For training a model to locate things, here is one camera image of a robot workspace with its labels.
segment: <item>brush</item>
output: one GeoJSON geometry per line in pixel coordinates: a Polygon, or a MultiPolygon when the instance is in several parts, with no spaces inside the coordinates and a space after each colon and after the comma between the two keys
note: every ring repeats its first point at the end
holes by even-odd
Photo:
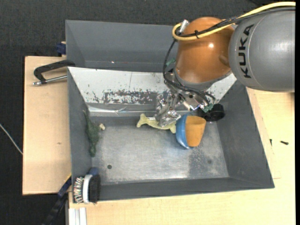
{"type": "Polygon", "coordinates": [[[100,194],[98,169],[92,167],[85,176],[75,179],[73,197],[76,203],[97,203],[100,194]]]}

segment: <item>bristles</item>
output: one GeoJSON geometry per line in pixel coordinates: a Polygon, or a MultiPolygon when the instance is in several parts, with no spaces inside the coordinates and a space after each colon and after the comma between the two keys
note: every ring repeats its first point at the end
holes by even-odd
{"type": "Polygon", "coordinates": [[[73,186],[73,196],[76,203],[83,202],[83,194],[82,194],[83,181],[84,181],[84,177],[78,177],[76,178],[73,186]]]}

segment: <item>gray bin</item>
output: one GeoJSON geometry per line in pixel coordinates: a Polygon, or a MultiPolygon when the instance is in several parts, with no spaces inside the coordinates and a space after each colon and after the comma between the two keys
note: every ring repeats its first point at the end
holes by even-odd
{"type": "MultiPolygon", "coordinates": [[[[67,21],[66,26],[67,58],[84,68],[160,72],[172,42],[168,26],[78,21],[67,21]]],[[[72,178],[74,182],[98,167],[99,200],[274,187],[248,94],[239,82],[220,101],[225,117],[208,122],[201,144],[190,150],[170,131],[136,128],[136,113],[91,113],[93,121],[106,126],[94,158],[88,152],[82,112],[90,105],[82,94],[68,70],[72,178]]],[[[152,105],[148,115],[154,112],[152,105]]]]}

